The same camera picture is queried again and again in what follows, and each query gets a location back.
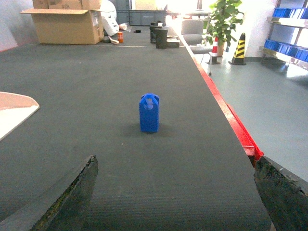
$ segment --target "blue storage bin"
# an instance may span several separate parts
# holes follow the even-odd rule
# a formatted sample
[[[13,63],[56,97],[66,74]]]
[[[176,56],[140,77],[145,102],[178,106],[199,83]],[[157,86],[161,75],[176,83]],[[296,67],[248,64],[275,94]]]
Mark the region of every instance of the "blue storage bin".
[[[269,47],[270,47],[270,40],[268,40],[268,39],[265,40],[264,47],[270,49],[270,48],[269,48]]]
[[[273,51],[278,51],[279,42],[267,39],[265,41],[264,47]]]
[[[297,49],[297,53],[295,55],[295,58],[302,60],[302,61],[307,61],[308,58],[308,50],[306,49],[302,49],[302,48],[298,48]]]
[[[270,44],[270,49],[273,50],[273,51],[278,51],[278,49],[279,49],[279,42],[272,40],[271,44]]]
[[[288,18],[290,16],[290,8],[275,8],[273,17]]]
[[[290,13],[290,18],[301,18],[306,8],[293,8]]]
[[[289,55],[291,57],[295,57],[296,54],[297,54],[297,50],[298,50],[297,46],[291,45],[290,49],[287,51],[286,55]]]
[[[301,19],[308,19],[308,8],[304,8]]]
[[[291,45],[288,43],[284,43],[284,42],[280,42],[279,43],[279,48],[278,48],[278,52],[282,53],[282,54],[287,54],[288,51],[290,50]]]

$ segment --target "blue jerry can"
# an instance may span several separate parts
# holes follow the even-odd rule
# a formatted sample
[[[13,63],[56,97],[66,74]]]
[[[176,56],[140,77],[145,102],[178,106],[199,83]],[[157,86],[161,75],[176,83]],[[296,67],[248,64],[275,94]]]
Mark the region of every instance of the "blue jerry can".
[[[158,132],[159,97],[147,93],[139,102],[140,130],[143,132]]]

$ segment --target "cardboard box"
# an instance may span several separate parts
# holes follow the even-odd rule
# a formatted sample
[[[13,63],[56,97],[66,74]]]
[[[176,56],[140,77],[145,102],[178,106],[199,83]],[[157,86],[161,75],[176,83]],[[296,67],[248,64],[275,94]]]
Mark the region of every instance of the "cardboard box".
[[[49,9],[96,10],[100,0],[48,0]]]
[[[82,10],[81,0],[48,0],[49,9]]]
[[[135,0],[136,8],[135,10],[143,11],[156,11],[156,0]]]
[[[35,9],[48,9],[48,0],[32,0]]]
[[[40,43],[96,44],[103,40],[100,11],[28,9]]]
[[[84,10],[98,10],[100,7],[100,0],[82,0],[82,8]]]

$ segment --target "gray chair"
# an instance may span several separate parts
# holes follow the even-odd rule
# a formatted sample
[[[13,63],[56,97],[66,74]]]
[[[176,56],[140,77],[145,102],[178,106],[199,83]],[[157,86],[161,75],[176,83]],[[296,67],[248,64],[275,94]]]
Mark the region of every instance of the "gray chair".
[[[204,34],[204,21],[201,19],[185,19],[182,21],[181,26],[181,34],[185,39],[186,43],[189,45],[190,49],[194,54],[203,54],[201,64],[205,54],[210,55],[210,66],[209,66],[209,76],[211,73],[211,65],[212,65],[212,48],[206,46],[206,41],[203,38]]]

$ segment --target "epoxy floor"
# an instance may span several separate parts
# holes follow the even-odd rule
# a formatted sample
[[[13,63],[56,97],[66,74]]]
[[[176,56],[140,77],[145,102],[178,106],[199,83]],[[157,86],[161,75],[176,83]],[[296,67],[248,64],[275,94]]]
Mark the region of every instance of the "epoxy floor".
[[[218,60],[212,79],[264,155],[308,181],[308,71],[278,60],[231,65],[228,53]]]

